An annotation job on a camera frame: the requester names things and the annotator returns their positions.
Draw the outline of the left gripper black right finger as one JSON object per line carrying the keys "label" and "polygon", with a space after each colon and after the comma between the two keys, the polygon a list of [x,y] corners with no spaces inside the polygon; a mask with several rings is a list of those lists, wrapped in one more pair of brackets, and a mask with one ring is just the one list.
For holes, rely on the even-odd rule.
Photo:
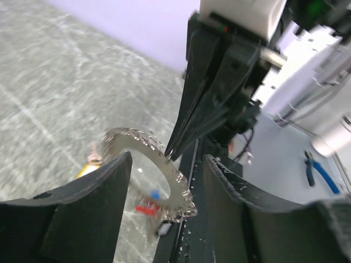
{"label": "left gripper black right finger", "polygon": [[350,262],[350,201],[293,203],[210,155],[203,180],[216,262]]}

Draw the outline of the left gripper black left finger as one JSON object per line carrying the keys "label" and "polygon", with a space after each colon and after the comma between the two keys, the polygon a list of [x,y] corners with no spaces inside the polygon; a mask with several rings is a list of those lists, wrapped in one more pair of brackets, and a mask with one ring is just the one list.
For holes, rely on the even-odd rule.
{"label": "left gripper black left finger", "polygon": [[1,262],[113,262],[131,175],[119,155],[64,186],[1,203]]}

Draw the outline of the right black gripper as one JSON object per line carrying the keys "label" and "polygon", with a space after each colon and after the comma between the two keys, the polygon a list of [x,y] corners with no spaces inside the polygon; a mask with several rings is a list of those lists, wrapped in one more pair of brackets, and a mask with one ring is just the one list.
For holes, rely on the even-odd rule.
{"label": "right black gripper", "polygon": [[211,134],[224,144],[250,129],[258,113],[253,93],[271,63],[262,58],[274,42],[212,13],[188,21],[186,78],[178,118],[165,150],[176,160],[195,140]]}

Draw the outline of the yellow tag key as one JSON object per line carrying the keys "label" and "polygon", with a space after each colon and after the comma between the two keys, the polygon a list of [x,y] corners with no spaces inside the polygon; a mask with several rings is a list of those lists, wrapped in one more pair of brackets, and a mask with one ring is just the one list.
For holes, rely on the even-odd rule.
{"label": "yellow tag key", "polygon": [[101,167],[103,158],[98,152],[97,142],[92,142],[92,151],[87,157],[87,165],[81,170],[77,178],[81,178]]}

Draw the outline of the red tag key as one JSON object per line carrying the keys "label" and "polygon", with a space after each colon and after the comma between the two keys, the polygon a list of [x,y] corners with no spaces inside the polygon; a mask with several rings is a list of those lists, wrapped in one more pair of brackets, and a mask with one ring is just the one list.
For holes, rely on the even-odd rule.
{"label": "red tag key", "polygon": [[140,203],[136,206],[136,211],[141,212],[148,216],[156,216],[161,207],[154,202]]}

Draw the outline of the blue tag key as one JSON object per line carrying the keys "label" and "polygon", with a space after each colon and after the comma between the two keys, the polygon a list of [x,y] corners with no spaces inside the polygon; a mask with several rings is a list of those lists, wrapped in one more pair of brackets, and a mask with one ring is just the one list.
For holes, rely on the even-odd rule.
{"label": "blue tag key", "polygon": [[160,193],[159,193],[158,190],[153,190],[153,191],[150,193],[150,196],[151,196],[153,199],[156,199],[156,200],[161,199]]}

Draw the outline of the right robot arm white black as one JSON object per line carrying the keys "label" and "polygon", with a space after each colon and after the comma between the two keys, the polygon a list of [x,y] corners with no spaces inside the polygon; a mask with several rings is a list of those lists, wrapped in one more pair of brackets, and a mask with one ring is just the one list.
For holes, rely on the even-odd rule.
{"label": "right robot arm white black", "polygon": [[185,82],[165,156],[176,160],[208,136],[225,147],[253,129],[259,103],[252,97],[271,69],[289,80],[316,69],[324,53],[302,60],[277,48],[290,22],[301,30],[332,28],[350,35],[348,1],[201,1],[188,20]]}

